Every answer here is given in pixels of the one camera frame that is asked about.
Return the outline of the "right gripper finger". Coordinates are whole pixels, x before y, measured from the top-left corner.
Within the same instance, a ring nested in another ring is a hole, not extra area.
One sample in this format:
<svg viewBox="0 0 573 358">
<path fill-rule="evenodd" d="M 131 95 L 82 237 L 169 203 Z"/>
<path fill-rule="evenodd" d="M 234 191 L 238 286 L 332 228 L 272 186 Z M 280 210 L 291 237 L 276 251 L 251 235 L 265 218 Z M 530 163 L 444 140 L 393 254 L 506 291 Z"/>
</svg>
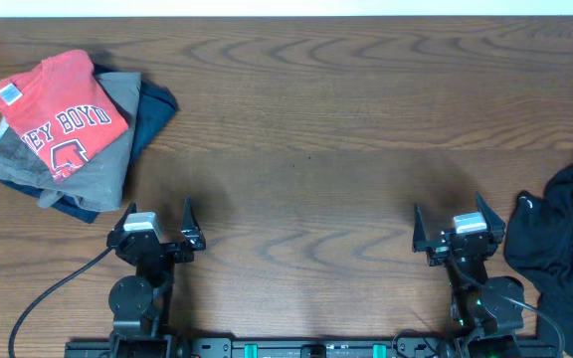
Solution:
<svg viewBox="0 0 573 358">
<path fill-rule="evenodd" d="M 420 207 L 414 206 L 414 231 L 412 238 L 412 250 L 414 252 L 425 252 L 429 247 L 429 241 L 425 231 L 425 225 Z"/>
<path fill-rule="evenodd" d="M 506 224 L 504 220 L 486 203 L 480 192 L 476 192 L 477 210 L 483 216 L 487 229 L 495 239 L 503 239 Z"/>
</svg>

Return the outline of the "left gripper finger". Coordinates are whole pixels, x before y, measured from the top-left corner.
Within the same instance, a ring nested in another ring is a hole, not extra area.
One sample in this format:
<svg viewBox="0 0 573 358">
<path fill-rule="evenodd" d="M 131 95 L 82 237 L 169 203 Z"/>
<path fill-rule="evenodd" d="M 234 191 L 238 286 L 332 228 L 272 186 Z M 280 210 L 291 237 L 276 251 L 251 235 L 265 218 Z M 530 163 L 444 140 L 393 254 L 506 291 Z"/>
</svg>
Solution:
<svg viewBox="0 0 573 358">
<path fill-rule="evenodd" d="M 202 241 L 202 230 L 200 229 L 200 226 L 195 219 L 190 197 L 186 197 L 184 201 L 181 234 L 188 242 Z"/>
<path fill-rule="evenodd" d="M 124 223 L 127 220 L 128 216 L 132 213 L 135 213 L 137 211 L 137 207 L 136 204 L 134 202 L 131 202 L 126 210 L 124 211 L 123 215 L 121 216 L 121 218 L 118 220 L 118 222 L 116 223 L 116 225 L 113 227 L 113 231 L 115 233 L 122 233 L 124 231 Z"/>
</svg>

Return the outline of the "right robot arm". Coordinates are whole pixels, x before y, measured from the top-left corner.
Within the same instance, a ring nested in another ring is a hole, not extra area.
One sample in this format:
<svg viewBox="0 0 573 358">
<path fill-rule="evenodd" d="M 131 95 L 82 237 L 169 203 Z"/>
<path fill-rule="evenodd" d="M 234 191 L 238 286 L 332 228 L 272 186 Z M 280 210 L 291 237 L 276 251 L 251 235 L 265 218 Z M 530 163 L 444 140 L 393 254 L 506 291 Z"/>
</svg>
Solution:
<svg viewBox="0 0 573 358">
<path fill-rule="evenodd" d="M 414 208 L 412 250 L 428 265 L 446 269 L 452 290 L 451 316 L 461 331 L 440 346 L 442 357 L 520 357 L 515 331 L 523 327 L 523 286 L 511 276 L 490 277 L 485 261 L 505 236 L 506 224 L 476 194 L 477 209 L 453 217 L 453 226 L 431 238 Z"/>
</svg>

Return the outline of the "black t-shirt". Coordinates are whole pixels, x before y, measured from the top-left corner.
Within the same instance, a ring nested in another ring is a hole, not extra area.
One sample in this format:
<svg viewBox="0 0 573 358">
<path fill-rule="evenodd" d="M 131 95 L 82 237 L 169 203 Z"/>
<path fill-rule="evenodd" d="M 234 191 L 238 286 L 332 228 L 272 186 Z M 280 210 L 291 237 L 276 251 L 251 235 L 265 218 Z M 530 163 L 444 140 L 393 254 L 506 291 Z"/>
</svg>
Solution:
<svg viewBox="0 0 573 358">
<path fill-rule="evenodd" d="M 516 196 L 504 257 L 539 291 L 538 310 L 561 328 L 573 357 L 573 164 L 546 184 L 541 197 Z"/>
</svg>

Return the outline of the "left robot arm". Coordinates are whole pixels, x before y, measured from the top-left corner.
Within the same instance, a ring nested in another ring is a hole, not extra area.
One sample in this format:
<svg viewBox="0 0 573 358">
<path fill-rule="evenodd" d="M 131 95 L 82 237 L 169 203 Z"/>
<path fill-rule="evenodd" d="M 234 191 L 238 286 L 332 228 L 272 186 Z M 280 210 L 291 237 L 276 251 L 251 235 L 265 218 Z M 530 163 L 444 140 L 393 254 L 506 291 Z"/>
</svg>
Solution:
<svg viewBox="0 0 573 358">
<path fill-rule="evenodd" d="M 135 267 L 135 274 L 120 279 L 108 296 L 113 313 L 111 357 L 192 355 L 188 341 L 168 326 L 175 266 L 193 262 L 194 254 L 206 249 L 190 198 L 184 201 L 181 240 L 163 243 L 161 237 L 156 214 L 138 212 L 135 204 L 128 206 L 107 235 L 107 246 Z"/>
</svg>

